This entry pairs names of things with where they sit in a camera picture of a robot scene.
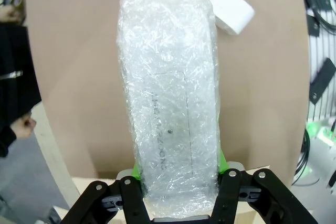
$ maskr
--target table top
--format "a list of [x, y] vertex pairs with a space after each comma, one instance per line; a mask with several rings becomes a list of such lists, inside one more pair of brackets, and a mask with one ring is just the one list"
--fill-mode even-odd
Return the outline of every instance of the table top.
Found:
[[[303, 0], [246, 0], [239, 36], [218, 31], [222, 149], [247, 168], [270, 164], [290, 184], [307, 116]], [[43, 103], [72, 176], [133, 165], [116, 46], [119, 0], [27, 0]]]

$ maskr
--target zipper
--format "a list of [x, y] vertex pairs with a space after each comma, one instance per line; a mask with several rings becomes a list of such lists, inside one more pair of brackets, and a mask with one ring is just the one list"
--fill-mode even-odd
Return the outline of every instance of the zipper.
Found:
[[0, 81], [8, 80], [8, 79], [15, 79], [23, 75], [23, 71], [14, 71], [12, 73], [3, 74], [0, 76]]

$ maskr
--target bubble wrap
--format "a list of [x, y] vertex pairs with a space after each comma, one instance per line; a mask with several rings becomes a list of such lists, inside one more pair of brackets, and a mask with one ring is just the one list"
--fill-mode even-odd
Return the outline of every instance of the bubble wrap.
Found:
[[183, 218], [217, 196], [219, 94], [209, 0], [121, 0], [119, 61], [148, 211]]

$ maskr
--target black jacket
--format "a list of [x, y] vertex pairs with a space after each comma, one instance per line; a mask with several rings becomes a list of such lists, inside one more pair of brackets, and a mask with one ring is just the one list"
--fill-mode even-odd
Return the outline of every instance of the black jacket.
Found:
[[0, 24], [0, 157], [16, 139], [10, 125], [41, 101], [31, 58], [27, 28]]

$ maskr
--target black sleeve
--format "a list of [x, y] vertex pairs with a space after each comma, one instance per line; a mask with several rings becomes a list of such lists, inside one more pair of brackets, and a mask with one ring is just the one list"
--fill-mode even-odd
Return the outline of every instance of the black sleeve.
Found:
[[4, 127], [0, 131], [0, 157], [8, 155], [8, 147], [16, 140], [16, 135], [10, 127]]

